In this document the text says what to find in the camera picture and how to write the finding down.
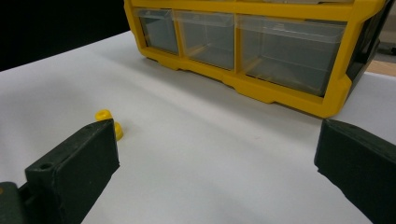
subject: white surface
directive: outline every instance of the white surface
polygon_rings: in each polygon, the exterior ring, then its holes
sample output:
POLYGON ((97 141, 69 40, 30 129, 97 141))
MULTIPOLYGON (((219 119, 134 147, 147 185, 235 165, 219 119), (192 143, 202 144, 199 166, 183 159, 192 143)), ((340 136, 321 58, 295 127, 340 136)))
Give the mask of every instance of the white surface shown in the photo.
MULTIPOLYGON (((396 143, 396 78, 335 119, 396 143)), ((320 119, 141 56, 130 33, 0 73, 0 181, 109 108, 120 169, 83 223, 370 223, 317 172, 320 119)))

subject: table surface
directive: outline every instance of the table surface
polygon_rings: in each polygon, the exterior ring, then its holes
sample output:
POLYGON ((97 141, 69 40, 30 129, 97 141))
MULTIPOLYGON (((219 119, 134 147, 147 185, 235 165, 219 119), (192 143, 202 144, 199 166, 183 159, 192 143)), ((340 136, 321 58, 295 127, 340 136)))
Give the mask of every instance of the table surface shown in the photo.
MULTIPOLYGON (((120 169, 83 223, 370 223, 317 172, 321 120, 141 56, 131 33, 0 73, 0 181, 102 108, 120 169)), ((367 73, 334 119, 396 144, 396 77, 367 73)))

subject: yellow storage box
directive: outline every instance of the yellow storage box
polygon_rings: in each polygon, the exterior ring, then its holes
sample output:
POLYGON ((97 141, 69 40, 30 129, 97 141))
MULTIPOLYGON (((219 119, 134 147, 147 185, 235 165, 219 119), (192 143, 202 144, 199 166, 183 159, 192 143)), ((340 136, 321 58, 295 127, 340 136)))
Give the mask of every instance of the yellow storage box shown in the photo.
POLYGON ((146 57, 326 118, 371 61, 393 2, 125 0, 124 8, 146 57))

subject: yellow plastic part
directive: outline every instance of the yellow plastic part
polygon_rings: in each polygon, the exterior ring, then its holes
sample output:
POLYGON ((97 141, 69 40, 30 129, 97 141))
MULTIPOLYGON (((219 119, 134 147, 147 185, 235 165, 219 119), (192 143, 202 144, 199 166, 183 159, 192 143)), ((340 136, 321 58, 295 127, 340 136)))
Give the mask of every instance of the yellow plastic part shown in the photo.
MULTIPOLYGON (((102 109, 95 114, 95 119, 97 121, 101 121, 104 119, 113 119, 113 116, 111 115, 111 112, 109 110, 102 109)), ((114 121, 114 131, 116 134, 116 139, 117 141, 119 141, 123 137, 123 131, 121 125, 116 121, 114 121)))
POLYGON ((171 69, 190 70, 222 81, 237 92, 265 103, 278 102, 306 113, 327 118, 338 113, 343 107, 352 81, 346 74, 352 52, 358 41, 364 22, 372 18, 385 5, 385 0, 355 0, 349 3, 279 4, 259 1, 197 1, 197 0, 125 0, 124 9, 134 34, 139 51, 171 69), (206 63, 191 60, 183 49, 180 24, 174 20, 178 54, 149 47, 141 21, 135 11, 139 8, 169 8, 197 12, 222 12, 238 15, 258 15, 289 20, 343 21, 346 28, 330 74, 324 96, 316 96, 297 91, 269 81, 249 77, 241 64, 241 32, 234 30, 234 69, 226 70, 206 63))

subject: wooden surface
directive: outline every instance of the wooden surface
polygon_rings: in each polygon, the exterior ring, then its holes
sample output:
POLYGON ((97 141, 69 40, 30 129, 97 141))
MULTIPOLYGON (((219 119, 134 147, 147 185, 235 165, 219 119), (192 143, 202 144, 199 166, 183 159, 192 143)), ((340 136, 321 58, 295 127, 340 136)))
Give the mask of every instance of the wooden surface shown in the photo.
POLYGON ((367 68, 367 72, 396 77, 396 63, 372 61, 367 68))

